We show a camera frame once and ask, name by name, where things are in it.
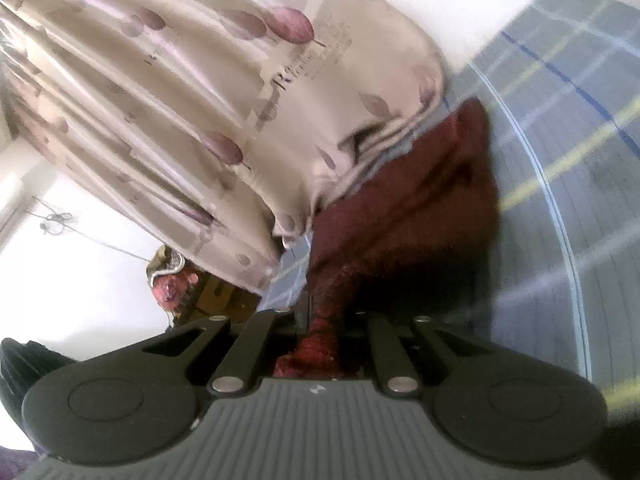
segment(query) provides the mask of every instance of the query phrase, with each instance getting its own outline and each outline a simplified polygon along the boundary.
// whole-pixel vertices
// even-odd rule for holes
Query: cord
[[[39,204],[41,204],[44,207],[46,207],[47,209],[49,209],[49,211],[51,211],[51,214],[47,215],[47,216],[41,216],[41,215],[36,215],[36,213],[32,213],[31,211],[25,211],[26,213],[30,214],[31,216],[35,216],[36,218],[40,218],[40,219],[44,220],[45,222],[52,222],[53,224],[57,224],[60,227],[62,227],[62,229],[60,229],[60,232],[53,233],[50,230],[50,225],[49,224],[46,224],[45,222],[41,222],[40,223],[40,228],[42,229],[44,234],[50,234],[52,236],[60,236],[65,231],[65,228],[67,228],[67,229],[72,230],[76,234],[81,235],[82,237],[86,238],[87,240],[91,240],[95,244],[102,245],[103,247],[106,247],[108,249],[112,249],[114,251],[118,251],[119,253],[127,254],[128,256],[132,256],[133,258],[137,258],[139,260],[142,260],[143,262],[149,263],[151,261],[151,260],[148,260],[147,258],[143,258],[142,256],[138,256],[137,254],[133,254],[133,253],[130,253],[129,251],[125,251],[124,249],[120,249],[118,247],[114,247],[112,245],[109,245],[109,244],[107,244],[105,242],[101,242],[100,240],[96,240],[95,238],[91,238],[90,236],[78,231],[77,229],[75,229],[75,228],[73,228],[73,227],[71,227],[70,225],[67,224],[67,222],[71,222],[74,219],[74,216],[71,213],[56,213],[51,206],[45,204],[38,197],[33,196],[32,198],[36,202],[38,202]]]

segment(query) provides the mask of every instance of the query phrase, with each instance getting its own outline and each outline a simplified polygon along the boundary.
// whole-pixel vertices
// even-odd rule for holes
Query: curtain
[[[281,240],[302,235],[442,88],[429,38],[383,0],[0,3],[20,135],[254,292]]]

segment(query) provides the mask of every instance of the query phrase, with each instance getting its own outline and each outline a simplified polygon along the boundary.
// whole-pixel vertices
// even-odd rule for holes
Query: silver screw
[[[418,381],[411,377],[393,377],[386,386],[396,394],[410,394],[418,389]]]
[[[218,377],[211,383],[211,387],[221,394],[234,394],[242,390],[244,383],[240,377]]]

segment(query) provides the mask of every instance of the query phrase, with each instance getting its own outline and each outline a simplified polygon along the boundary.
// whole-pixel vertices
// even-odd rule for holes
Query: purple leaf pattern
[[[213,215],[199,206],[189,206],[187,204],[179,209],[181,213],[184,213],[192,220],[195,220],[199,224],[209,226],[213,222]]]
[[[40,155],[42,155],[45,158],[45,160],[49,162],[52,166],[56,166],[58,164],[58,158],[53,153],[51,153],[50,150],[46,148],[44,143],[37,136],[33,135],[32,133],[26,133],[26,132],[22,132],[21,135],[25,137],[29,141],[30,145],[33,146],[36,149],[36,151]]]
[[[297,9],[273,7],[264,14],[264,21],[277,37],[289,43],[308,43],[316,36],[309,18]]]
[[[436,95],[436,81],[431,72],[425,66],[414,67],[415,77],[418,80],[418,95],[423,105],[431,103]]]
[[[234,166],[241,164],[244,159],[240,146],[223,134],[204,132],[200,140],[223,164]]]
[[[145,7],[140,7],[137,16],[142,20],[142,23],[151,30],[162,30],[166,27],[165,20],[163,20],[158,13]]]
[[[371,115],[379,117],[380,119],[391,118],[389,105],[386,104],[386,101],[382,97],[373,94],[360,94],[360,99],[367,109],[367,112]]]
[[[251,265],[251,260],[246,254],[236,254],[236,259],[238,260],[238,263],[243,267],[248,267]]]
[[[211,232],[211,228],[201,229],[198,233],[198,243],[196,247],[193,249],[193,254],[199,254],[202,248],[208,244],[211,240],[213,240],[213,232]]]
[[[322,160],[324,160],[324,163],[327,165],[327,167],[330,170],[335,171],[335,162],[329,156],[329,154],[325,150],[323,150],[322,148],[319,148],[318,146],[316,146],[316,150],[318,150],[318,153],[320,153],[320,156],[322,157]]]
[[[69,123],[66,122],[64,117],[56,117],[53,121],[53,125],[64,134],[69,131]]]
[[[120,30],[129,38],[136,38],[145,30],[145,23],[139,16],[127,16],[120,22]]]
[[[220,10],[222,16],[222,26],[225,30],[238,40],[256,40],[264,37],[267,33],[267,26],[263,20],[244,10],[225,9]]]

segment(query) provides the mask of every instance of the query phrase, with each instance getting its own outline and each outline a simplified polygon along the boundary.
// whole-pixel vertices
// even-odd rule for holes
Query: maroon fabric
[[[498,225],[488,146],[484,108],[469,99],[356,195],[316,216],[307,283],[323,339],[310,333],[278,360],[276,376],[340,375],[336,334],[363,283],[484,254]]]

